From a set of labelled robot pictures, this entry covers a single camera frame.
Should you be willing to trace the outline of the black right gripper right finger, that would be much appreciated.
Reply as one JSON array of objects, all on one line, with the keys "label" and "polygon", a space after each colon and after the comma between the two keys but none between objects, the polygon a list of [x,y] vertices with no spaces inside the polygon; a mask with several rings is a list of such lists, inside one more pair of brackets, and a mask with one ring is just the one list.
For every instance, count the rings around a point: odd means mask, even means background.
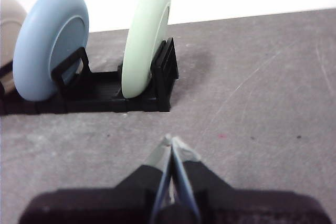
[{"label": "black right gripper right finger", "polygon": [[232,187],[179,137],[172,139],[172,155],[181,201],[201,223],[331,223],[311,196]]}]

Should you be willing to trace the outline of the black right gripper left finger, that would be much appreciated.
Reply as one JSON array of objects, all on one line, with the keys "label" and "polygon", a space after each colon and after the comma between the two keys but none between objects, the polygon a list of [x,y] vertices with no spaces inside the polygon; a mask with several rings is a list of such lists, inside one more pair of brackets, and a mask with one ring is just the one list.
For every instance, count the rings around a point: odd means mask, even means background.
[{"label": "black right gripper left finger", "polygon": [[69,188],[34,197],[19,223],[150,223],[169,182],[172,137],[111,188]]}]

